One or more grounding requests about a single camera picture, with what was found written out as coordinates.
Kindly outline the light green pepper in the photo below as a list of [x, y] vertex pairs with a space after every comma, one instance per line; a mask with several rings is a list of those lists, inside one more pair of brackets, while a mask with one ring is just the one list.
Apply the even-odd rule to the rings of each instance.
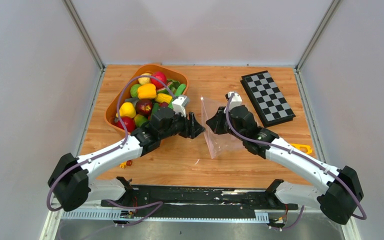
[[170, 109], [173, 109], [173, 101], [179, 97], [180, 95], [182, 95], [184, 93], [184, 91], [186, 90], [187, 88], [187, 85], [185, 83], [182, 83], [179, 85], [179, 87], [176, 89], [176, 91], [174, 92], [174, 98], [171, 100], [171, 102], [169, 103], [168, 107]]

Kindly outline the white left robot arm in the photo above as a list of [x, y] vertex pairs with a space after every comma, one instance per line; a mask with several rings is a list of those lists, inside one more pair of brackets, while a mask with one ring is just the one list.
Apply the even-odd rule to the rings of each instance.
[[126, 180], [97, 181], [97, 177], [117, 165], [138, 159], [160, 147], [163, 139], [179, 135], [194, 139], [205, 131], [193, 112], [187, 116], [169, 107], [159, 109], [150, 121], [143, 123], [122, 140], [87, 155], [63, 155], [47, 182], [49, 194], [54, 195], [66, 212], [95, 200], [115, 200], [129, 206], [133, 193]]

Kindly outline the dark green cucumber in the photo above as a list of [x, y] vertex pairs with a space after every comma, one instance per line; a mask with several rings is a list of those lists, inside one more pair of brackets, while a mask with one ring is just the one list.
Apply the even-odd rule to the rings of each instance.
[[158, 109], [160, 108], [160, 104], [159, 103], [154, 103], [153, 107], [152, 107], [152, 110], [151, 110], [151, 114], [149, 115], [148, 119], [150, 120], [152, 118], [152, 116], [158, 111]]

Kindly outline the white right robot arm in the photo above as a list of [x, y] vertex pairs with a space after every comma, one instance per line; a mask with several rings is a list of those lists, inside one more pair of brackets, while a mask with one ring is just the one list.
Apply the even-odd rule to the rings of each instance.
[[367, 219], [361, 205], [364, 193], [353, 168], [338, 168], [298, 150], [278, 134], [258, 126], [244, 105], [230, 111], [219, 107], [205, 123], [214, 134], [231, 134], [241, 140], [251, 154], [278, 163], [310, 183], [301, 185], [274, 180], [265, 195], [270, 208], [278, 209], [283, 204], [319, 208], [326, 217], [341, 225], [351, 217]]

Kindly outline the clear zip top bag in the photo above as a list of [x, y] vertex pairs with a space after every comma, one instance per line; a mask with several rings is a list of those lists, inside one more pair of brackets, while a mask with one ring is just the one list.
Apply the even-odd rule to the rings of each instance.
[[219, 107], [225, 107], [219, 101], [201, 96], [201, 124], [205, 127], [204, 137], [211, 159], [219, 157], [224, 152], [235, 152], [243, 149], [243, 143], [230, 134], [215, 134], [206, 121], [212, 118]]

